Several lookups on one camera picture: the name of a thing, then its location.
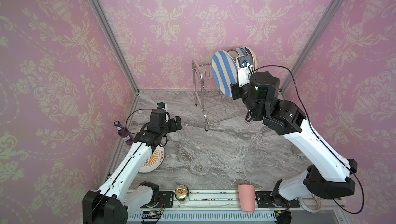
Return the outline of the blue cream striped plate front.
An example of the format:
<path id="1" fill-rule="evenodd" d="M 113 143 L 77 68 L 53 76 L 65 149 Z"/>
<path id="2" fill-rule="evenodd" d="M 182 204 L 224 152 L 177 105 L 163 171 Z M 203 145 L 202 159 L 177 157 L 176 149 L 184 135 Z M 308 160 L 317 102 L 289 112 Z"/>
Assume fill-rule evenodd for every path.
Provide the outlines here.
<path id="1" fill-rule="evenodd" d="M 231 85 L 237 83 L 237 66 L 227 51 L 217 51 L 212 57 L 211 68 L 218 89 L 232 97 Z"/>

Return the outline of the blue cream striped plate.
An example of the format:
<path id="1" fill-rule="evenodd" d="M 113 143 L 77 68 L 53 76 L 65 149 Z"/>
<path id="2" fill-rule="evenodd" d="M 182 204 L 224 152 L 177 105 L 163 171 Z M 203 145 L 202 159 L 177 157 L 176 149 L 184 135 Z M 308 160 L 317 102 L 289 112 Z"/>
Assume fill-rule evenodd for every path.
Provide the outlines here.
<path id="1" fill-rule="evenodd" d="M 231 85 L 237 83 L 237 66 L 227 51 L 217 51 L 212 57 L 211 68 L 218 89 L 232 97 Z"/>
<path id="2" fill-rule="evenodd" d="M 230 56 L 231 56 L 232 58 L 236 58 L 236 57 L 238 57 L 238 56 L 242 56 L 242 55 L 246 55 L 246 54 L 247 54 L 247 52 L 245 51 L 245 49 L 242 49 L 242 48 L 240 48 L 240 47 L 235 48 L 235 49 L 230 49 L 230 50 L 228 50 L 227 52 L 230 54 Z"/>

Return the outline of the orange sunburst plate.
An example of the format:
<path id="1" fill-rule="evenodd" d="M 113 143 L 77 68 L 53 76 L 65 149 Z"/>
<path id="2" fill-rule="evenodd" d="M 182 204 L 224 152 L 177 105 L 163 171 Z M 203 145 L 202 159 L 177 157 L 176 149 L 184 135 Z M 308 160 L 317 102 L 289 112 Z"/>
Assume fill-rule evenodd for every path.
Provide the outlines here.
<path id="1" fill-rule="evenodd" d="M 165 155 L 166 153 L 164 147 L 157 146 L 150 158 L 146 160 L 146 162 L 143 164 L 138 172 L 150 173 L 152 171 L 155 171 L 163 163 Z"/>

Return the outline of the plain cream plate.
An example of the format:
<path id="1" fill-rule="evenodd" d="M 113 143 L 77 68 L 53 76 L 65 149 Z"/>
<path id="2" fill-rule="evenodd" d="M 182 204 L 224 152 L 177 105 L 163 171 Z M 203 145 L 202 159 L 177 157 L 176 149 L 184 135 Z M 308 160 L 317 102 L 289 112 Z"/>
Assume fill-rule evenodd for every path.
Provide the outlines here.
<path id="1" fill-rule="evenodd" d="M 257 58 L 255 53 L 253 52 L 253 50 L 247 46 L 244 47 L 244 49 L 246 50 L 246 52 L 252 57 L 253 60 L 253 70 L 257 69 L 258 66 L 258 62 L 257 62 Z"/>

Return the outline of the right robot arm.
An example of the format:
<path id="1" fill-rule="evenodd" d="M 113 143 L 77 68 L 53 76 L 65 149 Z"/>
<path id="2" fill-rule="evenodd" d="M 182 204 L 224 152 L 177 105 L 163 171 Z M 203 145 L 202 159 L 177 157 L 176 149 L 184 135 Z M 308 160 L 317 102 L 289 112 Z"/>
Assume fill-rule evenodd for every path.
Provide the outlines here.
<path id="1" fill-rule="evenodd" d="M 356 185 L 361 184 L 358 178 L 351 178 L 357 172 L 357 162 L 342 157 L 318 135 L 308 115 L 296 104 L 278 99 L 279 84 L 280 80 L 268 71 L 239 69 L 237 82 L 231 85 L 233 99 L 241 99 L 248 110 L 247 122 L 261 121 L 312 163 L 301 174 L 278 180 L 271 194 L 273 202 L 286 205 L 306 195 L 330 200 L 352 196 Z"/>

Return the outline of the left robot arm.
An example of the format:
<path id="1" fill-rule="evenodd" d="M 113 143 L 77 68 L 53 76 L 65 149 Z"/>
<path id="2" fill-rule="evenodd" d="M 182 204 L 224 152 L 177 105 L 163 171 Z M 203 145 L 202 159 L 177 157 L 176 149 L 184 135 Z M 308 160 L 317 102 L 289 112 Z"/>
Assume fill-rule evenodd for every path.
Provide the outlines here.
<path id="1" fill-rule="evenodd" d="M 159 186 L 144 181 L 132 193 L 128 189 L 144 163 L 158 147 L 168 143 L 168 133 L 182 129 L 181 118 L 170 117 L 163 102 L 153 109 L 150 120 L 136 134 L 128 154 L 96 191 L 88 191 L 82 201 L 85 224 L 125 224 L 129 215 L 145 205 L 156 205 Z"/>

